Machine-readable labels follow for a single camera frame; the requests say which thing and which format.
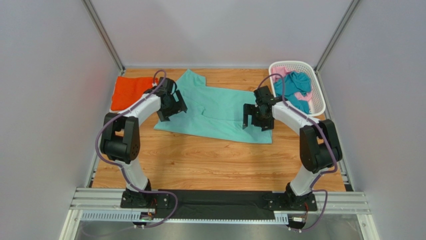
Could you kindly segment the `mint green t-shirt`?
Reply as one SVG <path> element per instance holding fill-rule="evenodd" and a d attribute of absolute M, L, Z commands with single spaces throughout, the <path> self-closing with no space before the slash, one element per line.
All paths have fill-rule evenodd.
<path fill-rule="evenodd" d="M 206 78 L 187 69 L 177 80 L 186 112 L 158 121 L 155 130 L 250 144 L 271 144 L 272 132 L 243 128 L 243 106 L 254 104 L 250 91 L 210 87 Z"/>

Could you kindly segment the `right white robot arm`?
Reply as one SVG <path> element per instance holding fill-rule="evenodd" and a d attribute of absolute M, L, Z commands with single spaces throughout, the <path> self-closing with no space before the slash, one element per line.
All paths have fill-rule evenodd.
<path fill-rule="evenodd" d="M 268 86 L 257 88 L 253 94 L 255 103 L 243 106 L 244 129 L 253 125 L 269 131 L 275 121 L 280 121 L 299 136 L 301 168 L 287 184 L 283 197 L 285 204 L 295 208 L 312 196 L 313 186 L 322 175 L 337 171 L 343 156 L 336 126 L 332 120 L 309 117 L 284 97 L 275 97 Z"/>

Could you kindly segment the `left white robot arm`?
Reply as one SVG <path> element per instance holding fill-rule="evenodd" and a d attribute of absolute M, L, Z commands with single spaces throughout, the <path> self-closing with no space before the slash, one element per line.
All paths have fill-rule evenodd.
<path fill-rule="evenodd" d="M 161 122 L 168 122 L 171 116 L 187 110 L 177 83 L 160 77 L 159 82 L 146 90 L 130 107 L 105 115 L 96 152 L 101 156 L 106 155 L 104 161 L 117 166 L 125 179 L 122 208 L 147 208 L 154 203 L 150 180 L 143 173 L 138 160 L 142 147 L 140 125 L 153 113 Z"/>

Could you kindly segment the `teal blue t-shirt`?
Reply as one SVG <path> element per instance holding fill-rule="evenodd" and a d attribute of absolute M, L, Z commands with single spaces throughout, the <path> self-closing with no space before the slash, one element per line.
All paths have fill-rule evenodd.
<path fill-rule="evenodd" d="M 309 101 L 313 97 L 311 78 L 304 72 L 291 71 L 284 81 L 280 78 L 273 83 L 277 97 L 281 97 L 284 89 L 284 98 L 295 108 L 305 114 L 310 113 Z"/>

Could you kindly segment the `pink t-shirt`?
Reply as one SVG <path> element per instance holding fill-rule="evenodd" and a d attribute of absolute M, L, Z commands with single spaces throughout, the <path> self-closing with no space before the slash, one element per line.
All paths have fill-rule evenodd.
<path fill-rule="evenodd" d="M 272 74 L 279 74 L 283 78 L 290 72 L 295 72 L 295 71 L 290 71 L 285 66 L 276 66 L 276 67 L 272 67 L 272 69 L 271 69 Z M 277 79 L 281 79 L 281 78 L 277 75 L 274 75 L 272 77 L 272 79 L 273 79 L 273 83 L 274 83 Z"/>

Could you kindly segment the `folded orange t-shirt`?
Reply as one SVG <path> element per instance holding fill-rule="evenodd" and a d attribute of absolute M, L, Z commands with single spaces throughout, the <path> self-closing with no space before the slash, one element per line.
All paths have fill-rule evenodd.
<path fill-rule="evenodd" d="M 154 80 L 153 77 L 130 78 L 119 76 L 115 82 L 109 111 L 117 113 L 129 108 L 141 98 L 146 90 L 158 83 L 158 78 Z"/>

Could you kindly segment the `white plastic laundry basket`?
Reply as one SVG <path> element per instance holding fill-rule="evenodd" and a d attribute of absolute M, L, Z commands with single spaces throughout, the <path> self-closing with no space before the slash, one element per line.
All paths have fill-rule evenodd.
<path fill-rule="evenodd" d="M 279 76 L 281 79 L 284 79 L 284 77 L 277 73 L 271 73 L 271 69 L 272 67 L 282 67 L 282 66 L 286 67 L 289 71 L 306 73 L 310 77 L 311 86 L 312 86 L 312 99 L 309 101 L 310 113 L 307 115 L 311 117 L 317 117 L 322 115 L 326 109 L 326 102 L 324 99 L 324 95 L 322 93 L 320 83 L 314 72 L 314 69 L 306 62 L 299 61 L 299 60 L 284 60 L 284 61 L 276 61 L 272 63 L 268 68 L 268 72 L 270 75 L 269 81 L 272 86 L 273 95 L 276 96 L 276 92 L 273 86 L 274 84 L 273 76 Z M 279 98 L 285 97 L 284 88 L 282 89 L 282 95 L 276 96 L 276 97 L 279 97 Z"/>

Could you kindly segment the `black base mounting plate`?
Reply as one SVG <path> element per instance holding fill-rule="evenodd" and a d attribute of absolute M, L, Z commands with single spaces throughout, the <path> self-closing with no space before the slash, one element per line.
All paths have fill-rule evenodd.
<path fill-rule="evenodd" d="M 303 214 L 318 210 L 315 196 L 301 205 L 284 203 L 284 193 L 272 191 L 233 190 L 162 190 L 153 192 L 153 204 L 143 209 L 154 217 L 185 220 L 272 220 L 275 211 L 296 211 Z"/>

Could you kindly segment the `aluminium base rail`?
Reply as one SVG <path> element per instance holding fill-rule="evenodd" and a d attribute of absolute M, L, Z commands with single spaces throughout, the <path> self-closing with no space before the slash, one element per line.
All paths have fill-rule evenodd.
<path fill-rule="evenodd" d="M 286 224 L 290 217 L 305 214 L 368 215 L 370 207 L 363 192 L 314 193 L 305 203 L 289 206 L 277 191 L 173 190 L 156 193 L 143 207 L 122 208 L 123 190 L 78 188 L 71 210 L 81 210 L 83 220 L 156 223 Z"/>

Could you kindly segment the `right aluminium corner post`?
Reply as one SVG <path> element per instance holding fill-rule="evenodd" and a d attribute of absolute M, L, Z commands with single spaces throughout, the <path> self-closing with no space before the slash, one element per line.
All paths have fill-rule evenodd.
<path fill-rule="evenodd" d="M 323 51 L 318 63 L 316 64 L 314 70 L 316 73 L 320 73 L 323 69 L 327 59 L 329 58 L 331 52 L 333 51 L 335 45 L 339 41 L 340 37 L 344 33 L 347 25 L 351 21 L 351 18 L 355 14 L 359 4 L 361 3 L 361 0 L 351 0 L 349 6 L 347 7 L 344 15 L 340 19 L 334 33 L 332 34 L 325 50 Z"/>

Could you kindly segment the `aluminium corner post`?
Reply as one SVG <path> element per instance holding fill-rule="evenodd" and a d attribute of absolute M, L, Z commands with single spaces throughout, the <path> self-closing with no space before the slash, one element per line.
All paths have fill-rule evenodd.
<path fill-rule="evenodd" d="M 361 0 L 351 0 L 349 6 L 347 7 L 344 15 L 340 19 L 334 33 L 332 34 L 325 50 L 323 51 L 318 63 L 316 64 L 314 70 L 316 73 L 320 73 L 323 69 L 327 59 L 329 58 L 331 52 L 333 51 L 335 45 L 339 41 L 340 37 L 344 33 L 347 25 L 351 21 L 351 18 L 355 14 L 359 4 L 361 3 Z"/>
<path fill-rule="evenodd" d="M 122 76 L 125 72 L 126 72 L 126 67 L 123 64 L 123 61 L 121 60 L 121 58 L 119 57 L 119 54 L 116 50 L 116 48 L 114 47 L 114 44 L 111 40 L 111 38 L 109 37 L 107 30 L 104 26 L 104 24 L 102 23 L 102 20 L 95 8 L 95 5 L 93 4 L 93 2 L 91 0 L 82 0 L 81 1 L 89 15 L 89 17 L 91 18 L 95 28 L 97 29 L 98 34 L 100 35 L 107 51 L 109 52 L 110 56 L 112 57 L 115 65 L 117 66 L 120 75 Z"/>

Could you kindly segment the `left aluminium corner post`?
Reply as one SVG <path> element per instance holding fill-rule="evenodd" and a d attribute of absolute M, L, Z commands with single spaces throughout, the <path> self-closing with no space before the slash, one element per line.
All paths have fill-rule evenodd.
<path fill-rule="evenodd" d="M 107 30 L 104 26 L 104 24 L 102 23 L 102 20 L 95 8 L 95 5 L 93 4 L 93 2 L 91 0 L 82 0 L 81 1 L 89 15 L 89 17 L 91 18 L 95 28 L 97 29 L 98 34 L 100 35 L 107 51 L 109 52 L 110 56 L 112 57 L 115 65 L 117 66 L 120 75 L 122 76 L 125 72 L 126 72 L 126 67 L 123 64 L 123 61 L 121 60 L 121 58 L 119 57 L 119 54 L 116 50 L 116 48 L 114 47 L 114 44 L 111 40 L 111 38 L 109 37 Z"/>

